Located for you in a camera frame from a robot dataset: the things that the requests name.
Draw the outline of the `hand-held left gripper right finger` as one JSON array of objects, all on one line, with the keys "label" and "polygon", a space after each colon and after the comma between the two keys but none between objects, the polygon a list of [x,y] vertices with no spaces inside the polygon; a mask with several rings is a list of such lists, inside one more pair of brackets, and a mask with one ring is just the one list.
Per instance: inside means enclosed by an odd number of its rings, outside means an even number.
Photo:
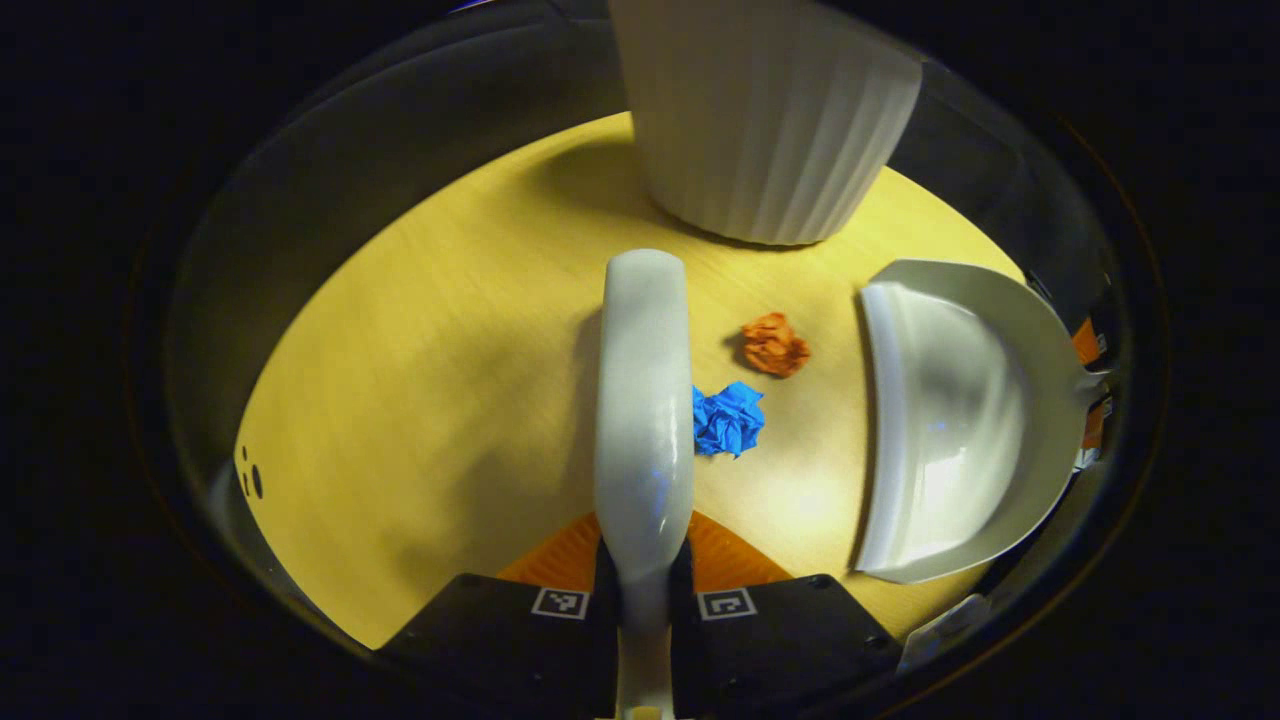
[{"label": "hand-held left gripper right finger", "polygon": [[892,676],[901,643],[828,574],[795,577],[695,512],[669,570],[678,719],[795,719]]}]

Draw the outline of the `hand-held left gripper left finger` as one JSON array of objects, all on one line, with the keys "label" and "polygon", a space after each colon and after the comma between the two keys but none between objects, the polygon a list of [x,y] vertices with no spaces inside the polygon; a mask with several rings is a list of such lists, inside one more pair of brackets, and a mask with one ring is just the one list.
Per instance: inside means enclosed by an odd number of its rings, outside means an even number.
[{"label": "hand-held left gripper left finger", "polygon": [[620,624],[589,512],[494,577],[454,577],[378,655],[461,694],[466,717],[613,717]]}]

